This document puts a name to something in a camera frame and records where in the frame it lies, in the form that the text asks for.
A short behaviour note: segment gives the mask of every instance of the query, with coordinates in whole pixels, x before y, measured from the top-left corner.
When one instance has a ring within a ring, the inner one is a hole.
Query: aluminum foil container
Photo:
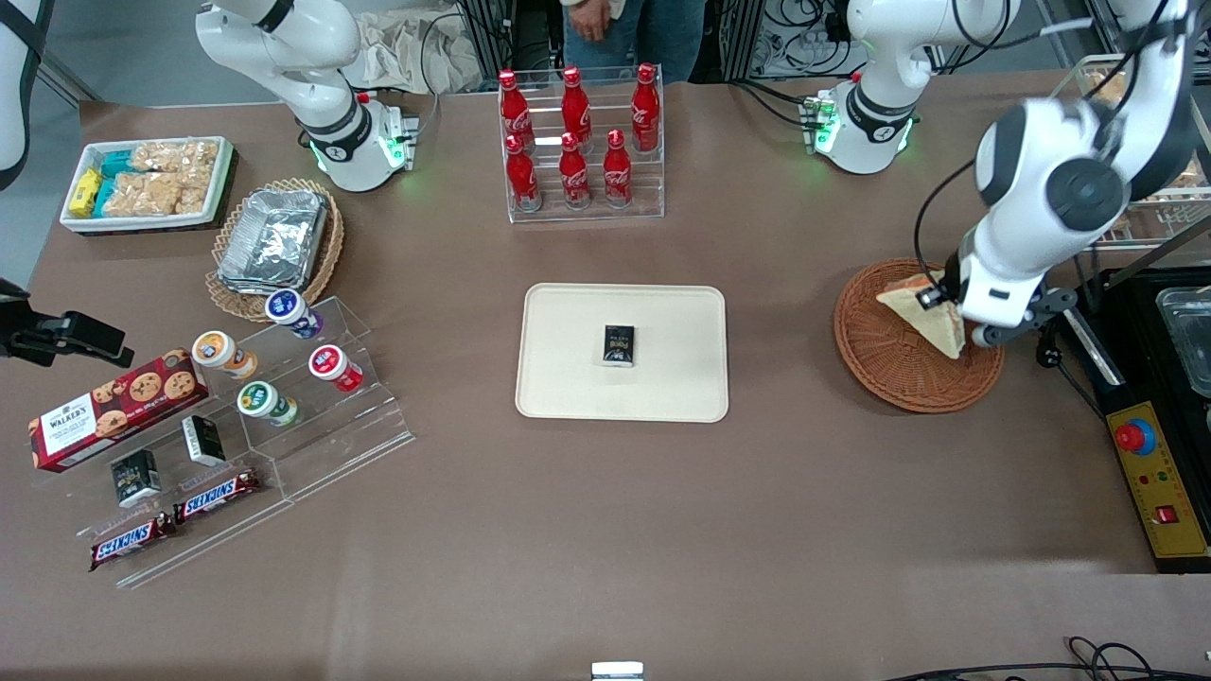
[[[237,293],[258,296],[305,288],[327,216],[327,200],[314,191],[254,191],[231,230],[219,281]]]

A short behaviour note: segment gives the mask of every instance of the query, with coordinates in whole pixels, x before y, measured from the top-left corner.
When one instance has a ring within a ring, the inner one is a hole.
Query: floor
[[[345,4],[360,12],[417,2]],[[110,102],[163,107],[271,101],[257,84],[210,61],[194,35],[195,12],[196,4],[179,1],[58,0],[47,48]],[[1041,19],[1035,4],[1022,2],[1014,30],[1026,33],[1038,25]],[[1050,45],[1041,42],[992,52],[968,70],[1060,65]],[[41,82],[35,86],[30,109],[29,162],[17,182],[0,194],[0,276],[19,285],[33,276],[80,149],[75,109]]]

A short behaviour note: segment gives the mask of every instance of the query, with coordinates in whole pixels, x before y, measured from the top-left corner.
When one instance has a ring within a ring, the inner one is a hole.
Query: bottle cap
[[[306,314],[306,301],[293,288],[275,291],[265,298],[265,316],[275,324],[289,326]]]
[[[207,331],[194,340],[194,361],[208,367],[220,367],[235,354],[235,340],[222,331]]]
[[[264,380],[253,380],[240,390],[236,406],[240,407],[240,413],[260,418],[277,406],[277,389]]]
[[[320,345],[311,353],[308,365],[311,367],[311,376],[320,380],[332,380],[349,368],[349,355],[335,345]]]

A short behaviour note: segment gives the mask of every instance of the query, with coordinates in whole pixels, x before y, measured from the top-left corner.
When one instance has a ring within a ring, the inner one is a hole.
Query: wicker basket
[[[328,285],[328,280],[332,279],[333,270],[337,269],[337,259],[340,257],[340,246],[345,240],[345,224],[344,219],[340,217],[340,208],[337,207],[337,201],[332,198],[332,193],[310,179],[277,179],[270,182],[260,189],[280,189],[282,191],[303,189],[321,194],[328,200],[328,217],[325,222],[323,242],[320,244],[320,252],[316,253],[315,257],[315,268],[311,271],[311,281],[308,284],[306,290],[303,291],[303,297],[306,302],[314,304],[320,299],[320,293],[323,293],[323,288]],[[231,211],[226,222],[223,223],[223,229],[219,230],[219,235],[214,239],[214,247],[211,248],[211,254],[214,256],[216,265],[218,265],[218,263],[223,259],[223,253],[226,252],[228,244],[231,242],[231,230],[235,229],[236,223],[240,222],[240,214],[243,213],[243,206],[247,201],[248,198],[245,196],[243,201],[240,201],[240,205]],[[218,305],[220,310],[231,313],[235,316],[243,317],[249,321],[259,321],[264,324],[269,322],[269,317],[265,316],[265,297],[253,296],[249,293],[236,293],[235,291],[228,290],[223,286],[223,282],[219,281],[218,270],[206,275],[206,288],[211,292],[211,301],[214,301],[214,304]]]
[[[929,268],[941,269],[934,263]],[[959,359],[952,360],[874,299],[888,284],[919,273],[911,258],[883,261],[857,273],[833,311],[837,349],[854,377],[878,397],[911,412],[957,412],[992,390],[1005,349],[969,342]]]

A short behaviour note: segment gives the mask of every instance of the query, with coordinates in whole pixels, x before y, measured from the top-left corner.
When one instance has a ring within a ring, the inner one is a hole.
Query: red bottle
[[[505,135],[516,135],[526,153],[532,153],[534,124],[529,119],[529,104],[517,90],[517,75],[510,69],[500,71],[500,116],[505,119]]]
[[[559,174],[563,176],[563,200],[573,211],[589,207],[592,196],[589,194],[589,166],[580,155],[576,136],[563,133],[563,155],[559,156]]]
[[[660,145],[660,95],[656,93],[656,67],[639,64],[639,85],[631,97],[632,144],[639,154],[650,154]]]
[[[580,69],[563,69],[563,127],[576,136],[580,151],[593,150],[593,125],[589,120],[589,96],[580,87]]]
[[[526,150],[521,138],[510,135],[505,138],[505,172],[509,173],[509,185],[513,188],[513,205],[526,213],[533,213],[543,207],[543,193],[538,189],[538,177],[534,174],[534,161],[523,154]]]
[[[612,208],[625,208],[631,205],[631,156],[626,153],[626,138],[621,130],[612,130],[606,136],[609,150],[606,151],[606,202]]]

